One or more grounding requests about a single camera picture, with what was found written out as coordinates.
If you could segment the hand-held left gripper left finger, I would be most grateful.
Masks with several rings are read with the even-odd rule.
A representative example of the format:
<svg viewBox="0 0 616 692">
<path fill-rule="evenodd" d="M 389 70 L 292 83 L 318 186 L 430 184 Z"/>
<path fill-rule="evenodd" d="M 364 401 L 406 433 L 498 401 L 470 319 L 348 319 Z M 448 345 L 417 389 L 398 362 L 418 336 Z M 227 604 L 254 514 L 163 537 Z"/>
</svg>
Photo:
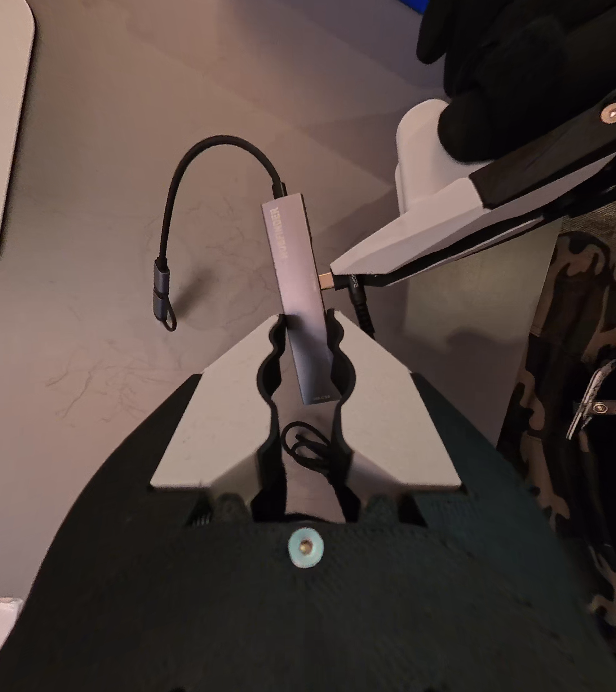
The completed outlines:
<svg viewBox="0 0 616 692">
<path fill-rule="evenodd" d="M 178 422 L 150 485 L 236 495 L 251 506 L 284 470 L 278 409 L 286 320 L 275 315 L 209 365 Z"/>
</svg>

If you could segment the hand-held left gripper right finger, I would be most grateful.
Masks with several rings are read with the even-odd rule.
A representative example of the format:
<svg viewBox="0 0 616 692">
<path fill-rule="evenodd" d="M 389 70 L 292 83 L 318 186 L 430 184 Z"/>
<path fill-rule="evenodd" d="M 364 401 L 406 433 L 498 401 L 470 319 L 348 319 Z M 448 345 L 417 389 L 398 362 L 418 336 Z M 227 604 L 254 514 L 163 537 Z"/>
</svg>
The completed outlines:
<svg viewBox="0 0 616 692">
<path fill-rule="evenodd" d="M 458 491 L 461 479 L 413 373 L 334 309 L 329 349 L 339 394 L 331 433 L 338 483 L 361 508 L 374 497 Z"/>
</svg>

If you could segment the grey usb hub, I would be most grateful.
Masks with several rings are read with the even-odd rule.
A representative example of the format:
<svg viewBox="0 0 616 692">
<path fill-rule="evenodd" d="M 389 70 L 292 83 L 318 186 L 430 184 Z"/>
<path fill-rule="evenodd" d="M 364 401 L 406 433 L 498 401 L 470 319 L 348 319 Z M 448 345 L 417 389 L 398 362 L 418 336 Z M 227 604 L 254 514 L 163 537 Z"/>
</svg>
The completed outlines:
<svg viewBox="0 0 616 692">
<path fill-rule="evenodd" d="M 303 195 L 289 195 L 269 158 L 243 138 L 228 135 L 204 138 L 185 153 L 175 168 L 165 203 L 159 252 L 154 261 L 154 316 L 168 331 L 176 329 L 167 262 L 174 203 L 190 163 L 203 152 L 219 146 L 246 151 L 270 177 L 273 200 L 261 208 L 302 401 L 304 405 L 335 401 L 337 393 L 331 381 L 332 353 L 327 344 L 326 314 Z"/>
</svg>

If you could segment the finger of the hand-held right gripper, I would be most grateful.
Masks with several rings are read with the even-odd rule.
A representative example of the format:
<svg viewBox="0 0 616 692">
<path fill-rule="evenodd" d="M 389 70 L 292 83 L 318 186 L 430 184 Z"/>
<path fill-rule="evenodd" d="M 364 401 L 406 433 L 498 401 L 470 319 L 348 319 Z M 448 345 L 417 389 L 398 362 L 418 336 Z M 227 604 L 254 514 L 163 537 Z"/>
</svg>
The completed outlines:
<svg viewBox="0 0 616 692">
<path fill-rule="evenodd" d="M 491 210 L 471 177 L 462 177 L 415 203 L 397 219 L 362 240 L 331 263 L 334 277 L 391 274 L 484 229 L 510 238 L 543 221 L 542 209 L 606 167 L 611 153 L 514 201 Z"/>
<path fill-rule="evenodd" d="M 499 221 L 472 232 L 467 237 L 453 242 L 449 247 L 416 258 L 401 268 L 387 273 L 386 285 L 390 286 L 438 266 L 476 255 L 559 219 L 559 215 L 521 215 Z"/>
</svg>

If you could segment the person's camouflage trousers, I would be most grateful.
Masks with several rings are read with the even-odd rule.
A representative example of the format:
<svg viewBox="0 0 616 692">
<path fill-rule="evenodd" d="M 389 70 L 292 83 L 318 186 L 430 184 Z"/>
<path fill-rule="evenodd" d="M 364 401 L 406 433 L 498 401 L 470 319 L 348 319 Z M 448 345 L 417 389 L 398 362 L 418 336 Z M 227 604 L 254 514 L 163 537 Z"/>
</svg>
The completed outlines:
<svg viewBox="0 0 616 692">
<path fill-rule="evenodd" d="M 555 245 L 498 448 L 575 565 L 587 608 L 616 652 L 616 548 L 586 426 L 616 359 L 616 254 L 583 232 Z"/>
</svg>

